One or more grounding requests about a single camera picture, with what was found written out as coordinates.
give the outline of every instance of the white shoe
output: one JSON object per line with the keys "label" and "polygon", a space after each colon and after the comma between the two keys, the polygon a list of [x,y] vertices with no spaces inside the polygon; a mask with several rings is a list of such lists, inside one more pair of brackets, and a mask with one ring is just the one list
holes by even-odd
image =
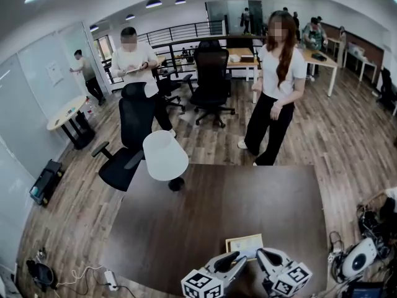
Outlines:
{"label": "white shoe", "polygon": [[237,144],[237,147],[239,147],[240,149],[248,149],[244,140],[240,140]]}

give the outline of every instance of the man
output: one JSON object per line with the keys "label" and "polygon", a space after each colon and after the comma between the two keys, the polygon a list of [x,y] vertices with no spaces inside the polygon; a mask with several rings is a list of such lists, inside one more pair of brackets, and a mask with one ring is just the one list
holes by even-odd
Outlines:
{"label": "man", "polygon": [[95,72],[92,69],[91,63],[87,58],[83,56],[81,50],[77,50],[74,53],[74,58],[79,61],[80,67],[76,70],[70,69],[71,73],[83,73],[84,79],[86,81],[87,90],[91,95],[93,95],[99,102],[99,105],[103,105],[106,101],[100,87],[98,85],[97,78],[95,77]]}
{"label": "man", "polygon": [[155,98],[154,116],[160,127],[168,130],[173,137],[176,136],[169,121],[164,99],[158,95],[158,87],[151,70],[158,66],[156,54],[151,46],[144,42],[138,42],[136,30],[126,27],[120,34],[122,46],[112,55],[112,68],[114,76],[122,77],[125,84],[134,82],[146,82],[146,97]]}
{"label": "man", "polygon": [[244,25],[245,25],[245,29],[244,29],[244,32],[243,32],[243,34],[245,34],[245,33],[249,33],[249,20],[250,20],[250,17],[249,17],[250,15],[249,15],[249,9],[248,8],[245,8],[245,10],[244,10],[244,14],[243,14],[243,17],[244,17]]}
{"label": "man", "polygon": [[297,27],[297,40],[300,42],[299,19],[297,11],[293,13],[293,20],[295,21],[295,25]]}
{"label": "man", "polygon": [[[317,18],[312,17],[310,23],[306,25],[303,31],[303,43],[311,50],[320,50],[322,39],[324,39],[324,45],[327,45],[328,39],[325,31],[318,25]],[[313,80],[310,75],[310,65],[308,65],[307,75],[307,78]],[[318,76],[318,65],[315,65],[314,75]]]}

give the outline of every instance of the chair armrest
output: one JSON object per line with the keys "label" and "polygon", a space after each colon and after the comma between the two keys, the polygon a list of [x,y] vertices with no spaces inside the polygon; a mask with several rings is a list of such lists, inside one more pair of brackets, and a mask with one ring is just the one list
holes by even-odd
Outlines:
{"label": "chair armrest", "polygon": [[168,77],[168,76],[170,76],[170,75],[172,75],[172,74],[175,74],[175,73],[176,73],[176,70],[171,70],[171,71],[168,71],[168,72],[164,73],[164,74],[162,75],[162,77]]}
{"label": "chair armrest", "polygon": [[95,150],[91,153],[91,156],[96,157],[100,152],[103,150],[106,150],[105,148],[109,142],[102,142],[98,147],[95,148]]}
{"label": "chair armrest", "polygon": [[186,75],[184,78],[182,78],[182,81],[183,81],[184,83],[186,83],[188,80],[191,79],[192,76],[193,76],[193,74],[188,74],[188,75]]}
{"label": "chair armrest", "polygon": [[136,153],[135,156],[124,166],[124,169],[131,170],[134,166],[136,166],[144,157],[143,150],[140,150]]}

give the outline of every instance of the chair headrest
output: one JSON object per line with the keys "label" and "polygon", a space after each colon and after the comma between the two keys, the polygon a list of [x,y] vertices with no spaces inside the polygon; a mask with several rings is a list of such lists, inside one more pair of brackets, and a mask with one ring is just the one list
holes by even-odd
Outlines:
{"label": "chair headrest", "polygon": [[125,85],[122,89],[122,97],[125,99],[146,98],[145,85],[146,82],[136,82]]}

